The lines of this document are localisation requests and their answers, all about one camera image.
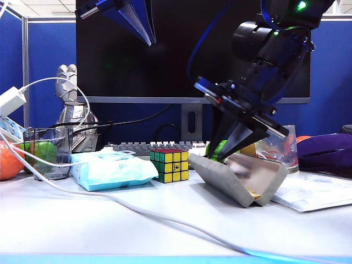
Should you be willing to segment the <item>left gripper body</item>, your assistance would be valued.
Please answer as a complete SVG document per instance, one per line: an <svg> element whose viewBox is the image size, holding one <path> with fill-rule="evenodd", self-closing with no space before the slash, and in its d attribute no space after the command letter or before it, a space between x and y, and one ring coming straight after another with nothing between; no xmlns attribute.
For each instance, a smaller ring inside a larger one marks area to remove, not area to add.
<svg viewBox="0 0 352 264"><path fill-rule="evenodd" d="M103 13L109 9L120 10L128 4L123 0L90 0L76 6L75 15L79 19L86 19L95 13Z"/></svg>

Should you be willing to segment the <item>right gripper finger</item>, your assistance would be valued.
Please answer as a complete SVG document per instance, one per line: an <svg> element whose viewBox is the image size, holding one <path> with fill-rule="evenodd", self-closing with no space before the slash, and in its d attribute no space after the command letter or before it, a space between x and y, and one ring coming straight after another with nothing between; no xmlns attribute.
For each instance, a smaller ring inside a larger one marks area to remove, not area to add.
<svg viewBox="0 0 352 264"><path fill-rule="evenodd" d="M227 142L219 152L219 159L223 160L229 155L241 150L257 141L268 137L268 127L262 124L249 124L246 126L243 123L238 123Z"/></svg>
<svg viewBox="0 0 352 264"><path fill-rule="evenodd" d="M219 152L238 124L238 117L226 114L218 108L214 108L213 110L214 123L210 142L210 157L213 160L219 160Z"/></svg>

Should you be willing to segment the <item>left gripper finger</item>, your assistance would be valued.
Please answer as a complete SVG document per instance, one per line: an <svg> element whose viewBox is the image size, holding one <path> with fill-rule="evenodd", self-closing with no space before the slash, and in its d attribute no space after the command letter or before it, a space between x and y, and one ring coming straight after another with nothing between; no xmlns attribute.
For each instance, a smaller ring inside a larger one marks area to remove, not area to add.
<svg viewBox="0 0 352 264"><path fill-rule="evenodd" d="M155 44L156 36L152 17L151 0L132 0L130 4L138 18L137 31L146 44Z"/></svg>
<svg viewBox="0 0 352 264"><path fill-rule="evenodd" d="M104 11L103 15L134 34L148 46L152 45L146 29L131 4L125 4L120 8L114 6Z"/></svg>

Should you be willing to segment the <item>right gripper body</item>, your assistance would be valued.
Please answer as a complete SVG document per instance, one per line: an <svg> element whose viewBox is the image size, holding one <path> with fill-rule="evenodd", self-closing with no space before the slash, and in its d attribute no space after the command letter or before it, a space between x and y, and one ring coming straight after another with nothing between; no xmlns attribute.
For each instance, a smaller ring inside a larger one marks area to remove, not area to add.
<svg viewBox="0 0 352 264"><path fill-rule="evenodd" d="M205 94L204 98L208 102L224 114L242 122L256 121L280 138L288 136L288 129L268 117L275 115L277 109L273 105L263 104L257 94L232 80L214 84L198 77L194 86Z"/></svg>

